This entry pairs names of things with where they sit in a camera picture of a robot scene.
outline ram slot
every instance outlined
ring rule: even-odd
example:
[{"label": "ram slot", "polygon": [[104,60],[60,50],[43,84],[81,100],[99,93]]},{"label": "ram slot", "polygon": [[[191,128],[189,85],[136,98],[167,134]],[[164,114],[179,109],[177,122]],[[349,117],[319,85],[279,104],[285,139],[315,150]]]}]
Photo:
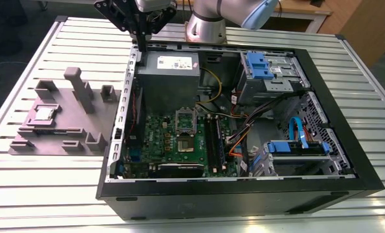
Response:
[{"label": "ram slot", "polygon": [[216,155],[215,155],[215,147],[212,140],[212,127],[211,127],[211,118],[205,119],[205,143],[207,143],[207,155],[208,155],[208,170],[217,172],[217,163],[216,163]]},{"label": "ram slot", "polygon": [[223,170],[223,161],[220,157],[220,150],[219,150],[219,133],[217,133],[217,119],[211,119],[211,140],[213,146],[213,156],[216,162],[217,171]]},{"label": "ram slot", "polygon": [[219,118],[213,119],[213,124],[216,125],[215,141],[216,141],[216,156],[217,156],[217,166],[219,169],[225,170],[225,151],[224,151],[224,141],[223,141],[223,132]]}]

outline yellow wire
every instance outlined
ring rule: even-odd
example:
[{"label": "yellow wire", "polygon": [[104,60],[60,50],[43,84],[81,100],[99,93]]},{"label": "yellow wire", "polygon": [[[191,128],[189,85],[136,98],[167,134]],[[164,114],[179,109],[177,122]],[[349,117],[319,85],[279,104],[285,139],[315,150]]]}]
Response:
[{"label": "yellow wire", "polygon": [[223,83],[221,83],[221,79],[219,78],[219,76],[217,76],[209,69],[207,69],[207,68],[204,68],[204,67],[203,67],[201,69],[204,69],[204,70],[208,71],[208,73],[217,79],[219,85],[220,85],[220,89],[219,89],[219,93],[217,93],[216,97],[212,98],[212,99],[209,99],[209,100],[197,102],[197,103],[209,103],[209,102],[215,101],[215,100],[217,99],[217,97],[221,95]]},{"label": "yellow wire", "polygon": [[243,139],[245,138],[245,136],[247,136],[248,133],[249,133],[249,130],[245,132],[245,134],[243,135],[243,137],[241,137],[240,140],[237,141],[236,145],[233,145],[233,147],[231,148],[228,154],[231,154],[231,153],[233,152],[233,149],[237,147],[237,145],[240,144],[240,142],[243,141]]}]

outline floor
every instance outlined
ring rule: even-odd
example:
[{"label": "floor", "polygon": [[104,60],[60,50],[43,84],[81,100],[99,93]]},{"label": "floor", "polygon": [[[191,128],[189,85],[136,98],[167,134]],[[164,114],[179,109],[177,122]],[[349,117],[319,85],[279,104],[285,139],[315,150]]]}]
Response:
[{"label": "floor", "polygon": [[[41,12],[37,2],[23,0],[23,7],[29,18],[29,23],[15,28],[23,40],[23,50],[13,56],[0,56],[0,62],[27,63],[31,60],[31,57],[59,15],[103,18],[92,5],[51,2],[48,5],[48,10]],[[173,19],[173,22],[181,22],[181,17],[181,14],[177,14],[177,18]],[[0,65],[0,107],[13,85],[16,84],[24,68],[25,64],[21,63],[5,63]],[[385,88],[385,55],[370,70]]]}]

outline motherboard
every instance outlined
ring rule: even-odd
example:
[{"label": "motherboard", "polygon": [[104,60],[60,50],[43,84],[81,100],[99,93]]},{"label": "motherboard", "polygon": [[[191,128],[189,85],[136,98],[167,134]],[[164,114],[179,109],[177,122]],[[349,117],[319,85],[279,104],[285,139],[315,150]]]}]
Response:
[{"label": "motherboard", "polygon": [[224,116],[196,116],[189,110],[176,115],[148,115],[144,145],[129,148],[124,169],[131,178],[155,178],[159,169],[172,170],[183,177],[203,170],[200,177],[236,177],[237,163],[227,159],[224,140],[231,135],[229,119]]}]

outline sticker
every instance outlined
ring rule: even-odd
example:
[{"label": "sticker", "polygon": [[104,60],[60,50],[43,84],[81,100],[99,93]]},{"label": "sticker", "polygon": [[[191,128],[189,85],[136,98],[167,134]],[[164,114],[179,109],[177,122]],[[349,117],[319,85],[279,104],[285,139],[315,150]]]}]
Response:
[{"label": "sticker", "polygon": [[281,73],[281,69],[279,67],[277,68],[272,67],[272,72],[280,72]]},{"label": "sticker", "polygon": [[192,57],[159,57],[159,69],[192,69]]},{"label": "sticker", "polygon": [[259,150],[260,150],[260,148],[257,148],[257,146],[252,146],[249,153],[255,154],[255,153],[257,153]]},{"label": "sticker", "polygon": [[232,102],[233,104],[237,104],[237,100],[239,100],[237,96],[232,96],[232,97],[231,97],[231,102]]},{"label": "sticker", "polygon": [[241,168],[244,169],[244,171],[247,171],[248,165],[247,165],[247,163],[244,162],[244,160],[241,160],[240,166],[241,166]]}]

